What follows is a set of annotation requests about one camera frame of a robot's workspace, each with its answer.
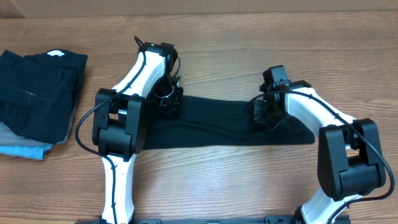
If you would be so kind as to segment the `black t-shirt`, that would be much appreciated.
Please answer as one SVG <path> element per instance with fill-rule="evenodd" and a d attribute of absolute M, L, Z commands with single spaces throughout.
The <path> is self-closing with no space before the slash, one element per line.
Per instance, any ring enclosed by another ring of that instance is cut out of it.
<path fill-rule="evenodd" d="M 205 146 L 313 144 L 314 134 L 298 119 L 286 118 L 275 129 L 255 124 L 245 101 L 184 96 L 180 114 L 148 117 L 145 150 Z"/>

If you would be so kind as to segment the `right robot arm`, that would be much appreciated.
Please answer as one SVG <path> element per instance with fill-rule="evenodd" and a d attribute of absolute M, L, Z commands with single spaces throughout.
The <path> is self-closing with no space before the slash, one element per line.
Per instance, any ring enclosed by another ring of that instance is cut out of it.
<path fill-rule="evenodd" d="M 255 124 L 275 130 L 296 118 L 318 139 L 319 189 L 293 215 L 268 215 L 266 223 L 350 223 L 344 209 L 357 202 L 382 200 L 395 187 L 392 170 L 382 156 L 377 125 L 356 119 L 323 100 L 304 80 L 293 82 L 284 66 L 262 74 L 261 94 L 254 105 Z"/>

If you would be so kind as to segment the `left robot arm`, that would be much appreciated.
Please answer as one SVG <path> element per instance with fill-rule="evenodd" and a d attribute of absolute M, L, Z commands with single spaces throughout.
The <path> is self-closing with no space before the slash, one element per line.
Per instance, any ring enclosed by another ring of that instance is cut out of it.
<path fill-rule="evenodd" d="M 181 108 L 183 88 L 179 76 L 171 74 L 178 60 L 172 44 L 140 43 L 128 74 L 96 94 L 92 140 L 102 157 L 106 181 L 100 223 L 133 220 L 133 168 L 144 147 L 147 118 L 152 112 L 176 118 Z"/>

